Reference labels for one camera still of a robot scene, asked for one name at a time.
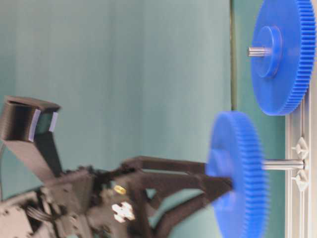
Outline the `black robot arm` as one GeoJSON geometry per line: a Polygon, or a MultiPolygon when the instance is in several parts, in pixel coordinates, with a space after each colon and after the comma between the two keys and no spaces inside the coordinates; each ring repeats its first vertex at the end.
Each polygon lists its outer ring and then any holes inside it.
{"type": "Polygon", "coordinates": [[[138,156],[113,171],[83,167],[0,204],[3,238],[166,238],[231,191],[206,164],[138,156]]]}

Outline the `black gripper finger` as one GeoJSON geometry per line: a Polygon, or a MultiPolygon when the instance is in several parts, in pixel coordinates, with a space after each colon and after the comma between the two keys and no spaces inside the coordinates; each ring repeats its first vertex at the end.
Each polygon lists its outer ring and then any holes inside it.
{"type": "Polygon", "coordinates": [[[184,178],[186,176],[207,178],[206,164],[184,160],[137,156],[125,160],[121,169],[143,179],[184,178]]]}
{"type": "Polygon", "coordinates": [[[172,230],[233,189],[227,177],[142,173],[138,182],[138,228],[141,238],[167,238],[172,230]],[[188,198],[163,211],[154,225],[149,218],[171,196],[192,192],[188,198]]]}

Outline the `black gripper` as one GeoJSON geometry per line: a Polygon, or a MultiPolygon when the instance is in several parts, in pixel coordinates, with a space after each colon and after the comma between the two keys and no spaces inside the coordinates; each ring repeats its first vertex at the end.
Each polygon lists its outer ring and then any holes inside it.
{"type": "Polygon", "coordinates": [[[149,198],[144,169],[147,163],[123,163],[114,171],[83,167],[55,177],[40,173],[50,237],[147,238],[149,198]]]}

